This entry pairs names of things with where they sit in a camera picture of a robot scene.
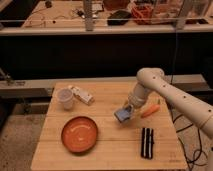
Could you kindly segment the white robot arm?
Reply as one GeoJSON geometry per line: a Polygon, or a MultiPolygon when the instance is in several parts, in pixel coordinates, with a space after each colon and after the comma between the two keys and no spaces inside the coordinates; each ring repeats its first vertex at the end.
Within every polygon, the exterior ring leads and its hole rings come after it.
{"type": "Polygon", "coordinates": [[[137,83],[128,95],[128,104],[135,109],[141,108],[148,95],[155,91],[170,105],[185,115],[194,125],[213,139],[213,106],[172,86],[164,80],[160,68],[142,68],[136,75],[137,83]]]}

